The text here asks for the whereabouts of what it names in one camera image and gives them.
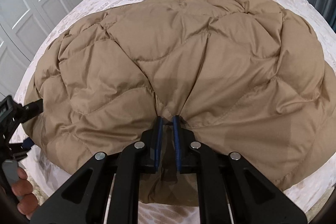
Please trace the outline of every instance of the tan duvet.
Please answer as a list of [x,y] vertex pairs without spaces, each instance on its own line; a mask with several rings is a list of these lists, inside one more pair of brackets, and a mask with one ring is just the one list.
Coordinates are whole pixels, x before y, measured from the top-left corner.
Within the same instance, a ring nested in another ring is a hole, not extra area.
[[[24,129],[69,173],[120,152],[156,115],[181,115],[282,190],[336,152],[334,72],[311,26],[271,0],[144,0],[88,15],[39,60],[25,101],[39,98],[44,112]],[[196,205],[194,181],[168,174],[144,178],[141,199]]]

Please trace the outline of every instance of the bed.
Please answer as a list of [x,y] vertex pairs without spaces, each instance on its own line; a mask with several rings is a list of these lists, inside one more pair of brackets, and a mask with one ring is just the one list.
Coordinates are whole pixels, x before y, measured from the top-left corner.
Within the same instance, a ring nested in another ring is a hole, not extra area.
[[[37,62],[43,55],[47,46],[62,32],[67,30],[73,23],[85,15],[102,11],[108,8],[136,3],[142,0],[84,0],[75,7],[50,33],[43,42],[33,61],[28,67],[15,100],[24,103],[24,97],[28,83],[33,75]],[[314,28],[322,45],[325,60],[336,72],[336,34],[327,24],[325,19],[306,0],[274,0],[286,9],[290,9],[302,16]],[[21,142],[26,138],[22,126],[14,134],[12,141]],[[60,187],[70,175],[52,164],[41,152],[40,148],[34,146],[28,157],[22,161],[33,179],[48,195]],[[305,213],[330,190],[336,183],[336,154],[333,155],[320,169],[300,183],[293,185],[285,191],[285,194],[293,200]],[[139,223],[199,223],[197,207],[174,207],[163,204],[142,204],[139,205]]]

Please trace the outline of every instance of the white wardrobe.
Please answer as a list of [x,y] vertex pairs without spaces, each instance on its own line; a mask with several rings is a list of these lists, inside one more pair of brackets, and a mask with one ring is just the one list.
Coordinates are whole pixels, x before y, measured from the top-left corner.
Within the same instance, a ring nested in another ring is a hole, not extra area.
[[38,48],[82,0],[0,0],[0,100],[14,95]]

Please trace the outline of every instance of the human hand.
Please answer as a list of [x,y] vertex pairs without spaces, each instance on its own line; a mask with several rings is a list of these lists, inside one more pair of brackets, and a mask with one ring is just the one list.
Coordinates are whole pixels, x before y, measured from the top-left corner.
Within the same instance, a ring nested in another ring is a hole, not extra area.
[[16,196],[22,197],[17,209],[23,215],[26,215],[28,219],[31,218],[34,211],[38,208],[38,202],[36,196],[33,194],[33,186],[27,180],[28,175],[21,167],[18,167],[17,174],[19,180],[12,184],[12,191]]

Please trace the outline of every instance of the brown comforter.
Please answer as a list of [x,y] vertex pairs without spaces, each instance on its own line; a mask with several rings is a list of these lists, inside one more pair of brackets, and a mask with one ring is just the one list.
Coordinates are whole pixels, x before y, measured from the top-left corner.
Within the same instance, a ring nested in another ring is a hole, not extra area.
[[[157,115],[181,115],[199,141],[240,152],[282,190],[336,151],[335,74],[312,27],[272,0],[145,0],[88,15],[41,57],[26,102],[39,98],[25,131],[69,173],[120,152]],[[166,135],[140,197],[195,205]]]

